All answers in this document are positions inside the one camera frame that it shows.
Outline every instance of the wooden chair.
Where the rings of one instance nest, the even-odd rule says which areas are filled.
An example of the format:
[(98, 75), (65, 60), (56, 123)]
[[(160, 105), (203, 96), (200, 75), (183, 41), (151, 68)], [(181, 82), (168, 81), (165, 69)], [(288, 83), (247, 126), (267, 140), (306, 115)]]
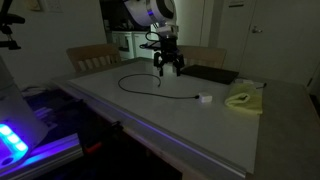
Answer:
[(198, 46), (178, 46), (183, 54), (185, 65), (201, 65), (213, 68), (222, 68), (227, 51), (220, 48)]
[(106, 66), (121, 61), (115, 44), (98, 44), (67, 49), (76, 72)]

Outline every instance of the white plug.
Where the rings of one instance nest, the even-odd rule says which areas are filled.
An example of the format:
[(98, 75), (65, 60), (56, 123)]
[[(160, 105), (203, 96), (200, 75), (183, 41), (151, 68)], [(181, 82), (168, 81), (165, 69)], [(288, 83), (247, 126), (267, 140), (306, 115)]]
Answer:
[(199, 93), (199, 100), (201, 103), (210, 103), (212, 102), (212, 95), (206, 92)]

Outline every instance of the white table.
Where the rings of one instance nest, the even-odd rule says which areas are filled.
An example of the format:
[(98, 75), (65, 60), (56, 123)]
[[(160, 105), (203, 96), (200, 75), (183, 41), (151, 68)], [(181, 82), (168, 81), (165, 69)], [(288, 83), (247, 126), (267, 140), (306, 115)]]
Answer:
[[(228, 167), (236, 169), (235, 171), (221, 166), (221, 162), (223, 164), (230, 162), (225, 161), (225, 158), (229, 158), (228, 160), (230, 160), (230, 157), (225, 156), (221, 158), (224, 154), (210, 152), (211, 150), (215, 150), (214, 148), (209, 148), (209, 151), (207, 151), (208, 147), (203, 148), (203, 144), (192, 143), (191, 137), (187, 138), (187, 140), (185, 137), (181, 138), (181, 134), (172, 133), (173, 129), (166, 131), (163, 128), (163, 124), (159, 124), (157, 121), (150, 122), (146, 121), (145, 118), (137, 118), (137, 114), (128, 113), (130, 111), (123, 113), (124, 109), (119, 108), (121, 105), (107, 102), (103, 97), (103, 100), (101, 100), (99, 99), (101, 96), (98, 97), (94, 95), (95, 93), (86, 92), (85, 88), (79, 88), (81, 86), (79, 84), (76, 86), (74, 84), (70, 85), (68, 80), (76, 79), (86, 74), (71, 74), (57, 78), (54, 82), (74, 97), (84, 99), (93, 110), (106, 117), (109, 121), (121, 120), (126, 133), (181, 171), (184, 179), (241, 179), (241, 175), (245, 173), (245, 171), (242, 171), (243, 167), (236, 169), (235, 167), (237, 166), (234, 165), (234, 162), (231, 163), (231, 166), (228, 164)], [(298, 158), (301, 162), (305, 162), (303, 168), (308, 168), (308, 173), (311, 173), (313, 176), (319, 175), (318, 171), (316, 171), (319, 168), (316, 163), (319, 162), (319, 154), (313, 154), (313, 159), (308, 159), (310, 153), (319, 152), (320, 150), (320, 141), (319, 138), (316, 138), (317, 135), (320, 135), (320, 128), (317, 123), (318, 117), (310, 105), (306, 92), (301, 86), (268, 81), (268, 86), (264, 92), (264, 114), (261, 116), (259, 127), (255, 172), (254, 175), (248, 174), (247, 179), (274, 179), (275, 177), (279, 177), (280, 174), (280, 177), (283, 178), (293, 177), (298, 179), (299, 177), (306, 177), (308, 175), (307, 171), (301, 171), (301, 169), (294, 166), (295, 158)], [(299, 121), (300, 117), (303, 117), (303, 123)], [(284, 141), (281, 139), (282, 136), (287, 136), (288, 139)], [(301, 148), (295, 149), (292, 148), (292, 145), (298, 145)], [(218, 161), (212, 161), (213, 157), (217, 158)]]

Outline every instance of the yellow cloth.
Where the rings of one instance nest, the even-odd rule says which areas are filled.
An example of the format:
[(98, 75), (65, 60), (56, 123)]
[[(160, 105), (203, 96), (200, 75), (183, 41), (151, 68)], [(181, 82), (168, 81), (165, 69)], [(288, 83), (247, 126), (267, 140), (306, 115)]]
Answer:
[(262, 114), (262, 94), (253, 84), (235, 83), (232, 85), (225, 105), (250, 114)]

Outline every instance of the glowing blue led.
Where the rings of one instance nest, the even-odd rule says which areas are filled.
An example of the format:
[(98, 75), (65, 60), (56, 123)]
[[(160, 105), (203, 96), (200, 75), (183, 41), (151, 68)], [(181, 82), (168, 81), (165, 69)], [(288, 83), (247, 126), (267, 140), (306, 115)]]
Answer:
[(16, 144), (17, 142), (20, 141), (20, 138), (15, 135), (15, 134), (12, 134), (10, 136), (7, 136), (7, 139), (12, 143), (12, 144)]
[(25, 151), (28, 147), (27, 147), (27, 145), (25, 143), (20, 142), (20, 143), (16, 144), (16, 148), (19, 151)]
[(12, 133), (11, 129), (6, 125), (0, 125), (0, 133), (8, 136)]

